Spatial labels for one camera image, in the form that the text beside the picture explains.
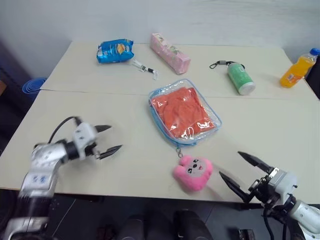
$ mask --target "black floor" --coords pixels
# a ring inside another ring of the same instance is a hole
[[[175,211],[188,209],[196,212],[206,223],[215,240],[238,240],[237,229],[252,229],[257,240],[270,239],[262,209],[240,210],[239,204],[193,200],[111,196],[102,199],[102,202],[90,202],[64,195],[55,197],[47,233],[60,240],[95,240],[102,222],[107,221],[119,228],[129,216],[143,214],[147,210],[161,211],[172,220]],[[282,224],[274,219],[269,219],[269,223],[274,238],[282,239]]]

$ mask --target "green can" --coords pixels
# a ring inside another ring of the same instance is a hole
[[[248,95],[255,90],[256,84],[252,81],[251,77],[240,63],[233,62],[229,64],[227,71],[239,94]]]

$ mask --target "pink plush toy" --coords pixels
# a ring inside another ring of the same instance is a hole
[[[180,159],[179,166],[174,169],[173,175],[191,191],[200,191],[206,186],[213,169],[208,159],[186,155]]]

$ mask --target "white table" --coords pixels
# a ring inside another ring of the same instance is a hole
[[[34,144],[48,141],[66,117],[81,116],[93,125],[110,124],[98,148],[123,144],[113,156],[74,161],[59,171],[59,193],[138,196],[241,202],[218,175],[222,170],[246,190],[264,172],[237,151],[253,154],[298,177],[297,198],[320,202],[320,105],[317,101],[207,97],[223,125],[214,136],[183,153],[204,156],[215,166],[207,187],[183,192],[172,177],[178,163],[174,146],[157,130],[145,95],[41,91],[0,158],[0,187],[19,189],[30,165]],[[71,137],[73,124],[55,140]]]
[[[281,48],[177,45],[191,57],[191,63],[187,73],[176,75],[148,44],[134,44],[135,58],[159,71],[159,80],[155,81],[151,73],[140,72],[130,61],[98,64],[98,45],[99,42],[72,42],[41,89],[147,95],[156,88],[188,78],[205,97],[318,100],[304,80],[290,89],[280,86],[279,79],[292,64]],[[219,60],[245,65],[256,83],[255,91],[249,96],[239,96],[226,66],[209,68]]]

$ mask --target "orange juice bottle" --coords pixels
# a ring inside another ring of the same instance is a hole
[[[296,64],[293,64],[289,70],[280,79],[280,84],[285,88],[291,88],[308,72],[308,69],[315,65],[317,56],[320,54],[319,48],[312,48],[309,53],[299,57]]]

